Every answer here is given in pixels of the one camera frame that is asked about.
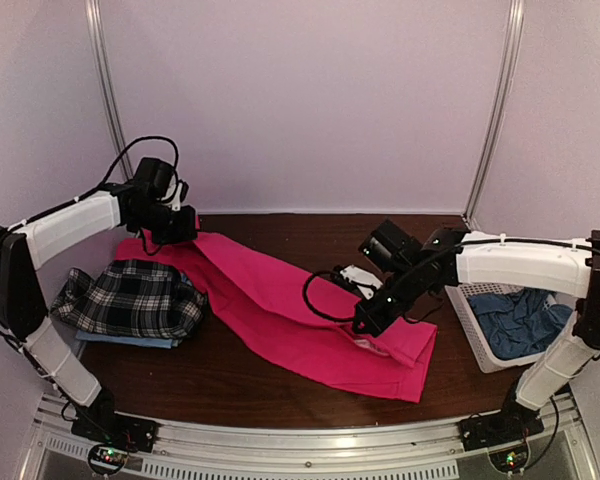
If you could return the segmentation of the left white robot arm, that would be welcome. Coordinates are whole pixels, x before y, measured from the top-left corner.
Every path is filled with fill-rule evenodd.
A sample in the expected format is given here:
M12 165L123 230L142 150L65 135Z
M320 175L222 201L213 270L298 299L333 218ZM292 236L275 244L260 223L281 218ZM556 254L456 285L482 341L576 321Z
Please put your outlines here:
M0 226L0 334L75 404L91 407L103 388L50 319L39 270L83 241L120 227L149 234L159 247L195 239L197 214L185 203L188 191L174 166L145 157L124 183L103 180L18 224Z

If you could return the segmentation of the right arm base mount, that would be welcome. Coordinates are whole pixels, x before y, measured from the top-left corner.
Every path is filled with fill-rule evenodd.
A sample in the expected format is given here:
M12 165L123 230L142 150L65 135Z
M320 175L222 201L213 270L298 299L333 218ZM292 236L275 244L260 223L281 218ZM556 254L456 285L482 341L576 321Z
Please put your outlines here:
M544 431L544 424L535 412L479 414L459 421L457 426L465 451L523 441Z

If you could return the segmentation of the black white plaid shirt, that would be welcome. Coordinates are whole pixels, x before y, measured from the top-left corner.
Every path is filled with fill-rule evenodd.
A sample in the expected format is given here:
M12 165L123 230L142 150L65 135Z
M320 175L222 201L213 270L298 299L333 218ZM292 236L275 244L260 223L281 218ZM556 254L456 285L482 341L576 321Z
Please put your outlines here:
M97 278L71 269L49 311L91 334L181 341L204 320L209 300L172 266L117 260Z

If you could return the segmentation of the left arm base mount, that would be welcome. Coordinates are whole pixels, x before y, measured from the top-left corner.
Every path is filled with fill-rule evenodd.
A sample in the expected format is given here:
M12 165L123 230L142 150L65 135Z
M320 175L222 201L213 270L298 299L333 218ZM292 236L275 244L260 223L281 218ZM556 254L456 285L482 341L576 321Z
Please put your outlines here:
M108 433L81 417L71 427L73 435L131 453L151 453L157 430L158 424L153 420L121 414L115 414L113 426Z

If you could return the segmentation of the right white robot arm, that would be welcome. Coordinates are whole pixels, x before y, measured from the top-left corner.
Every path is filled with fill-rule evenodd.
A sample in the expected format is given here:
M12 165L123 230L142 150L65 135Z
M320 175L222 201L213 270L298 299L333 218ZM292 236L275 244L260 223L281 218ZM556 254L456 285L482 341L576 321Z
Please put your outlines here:
M439 228L421 243L389 220L360 252L388 279L355 306L353 329L377 337L424 293L460 284L504 284L563 293L576 300L574 319L518 380L493 419L499 440L515 440L536 412L600 354L600 230L586 238L548 240Z

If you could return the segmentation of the pink shirt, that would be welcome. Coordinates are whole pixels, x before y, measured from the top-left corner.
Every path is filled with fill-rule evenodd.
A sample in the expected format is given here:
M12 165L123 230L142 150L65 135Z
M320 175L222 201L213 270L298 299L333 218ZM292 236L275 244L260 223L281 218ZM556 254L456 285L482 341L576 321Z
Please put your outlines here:
M435 346L431 323L393 323L377 338L345 322L357 297L224 235L202 233L154 258L206 294L211 310L254 353L328 387L417 403Z

